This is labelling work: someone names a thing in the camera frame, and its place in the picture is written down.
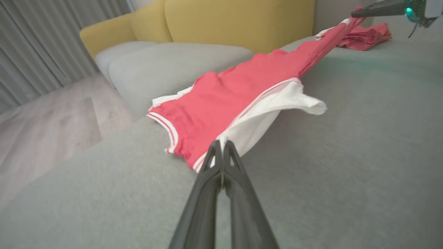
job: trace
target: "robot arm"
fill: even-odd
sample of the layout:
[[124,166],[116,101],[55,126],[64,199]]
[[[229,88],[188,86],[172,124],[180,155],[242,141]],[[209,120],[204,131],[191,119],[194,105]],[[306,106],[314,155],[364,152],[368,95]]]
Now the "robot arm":
[[429,27],[443,15],[443,0],[384,0],[351,13],[352,17],[402,15],[420,27]]

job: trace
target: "clothing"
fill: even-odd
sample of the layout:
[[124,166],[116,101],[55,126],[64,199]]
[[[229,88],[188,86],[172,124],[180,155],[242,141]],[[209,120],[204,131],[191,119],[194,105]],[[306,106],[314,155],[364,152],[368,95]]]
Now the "clothing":
[[[325,29],[316,36],[321,39],[332,29]],[[374,45],[391,39],[391,32],[386,23],[373,25],[369,28],[356,26],[343,40],[339,43],[339,47],[346,47],[355,50],[368,50]]]
[[170,135],[166,149],[198,171],[210,143],[232,140],[239,155],[264,134],[280,110],[299,108],[321,114],[326,105],[303,94],[300,77],[331,51],[362,18],[349,18],[319,41],[297,50],[274,50],[219,74],[201,76],[186,94],[151,107],[148,116]]

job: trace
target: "red fabric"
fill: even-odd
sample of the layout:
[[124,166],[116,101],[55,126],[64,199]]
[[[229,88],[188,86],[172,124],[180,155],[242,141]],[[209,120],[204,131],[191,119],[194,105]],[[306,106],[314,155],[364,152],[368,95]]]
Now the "red fabric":
[[368,50],[391,38],[391,32],[386,23],[373,25],[369,28],[357,26],[343,38],[339,46],[355,50]]
[[210,143],[262,92],[302,77],[362,21],[350,17],[349,25],[341,23],[322,40],[305,42],[295,51],[277,49],[219,74],[206,73],[187,94],[152,107],[148,116],[164,118],[172,124],[166,128],[177,131],[178,137],[172,139],[177,141],[167,151],[184,157],[193,168]]

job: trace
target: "folded red cloth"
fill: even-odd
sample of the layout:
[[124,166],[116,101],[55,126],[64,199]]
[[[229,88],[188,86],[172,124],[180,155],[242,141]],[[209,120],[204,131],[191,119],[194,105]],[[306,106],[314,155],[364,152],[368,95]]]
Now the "folded red cloth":
[[370,27],[355,27],[339,43],[339,47],[346,47],[355,50],[368,50],[374,45],[391,39],[391,32],[386,23],[373,25]]

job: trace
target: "teal light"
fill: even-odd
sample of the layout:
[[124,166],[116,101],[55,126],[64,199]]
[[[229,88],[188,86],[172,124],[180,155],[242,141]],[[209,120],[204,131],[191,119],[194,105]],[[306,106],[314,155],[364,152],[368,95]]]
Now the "teal light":
[[411,21],[413,23],[416,23],[419,21],[412,8],[406,8],[405,16],[409,19],[409,21]]

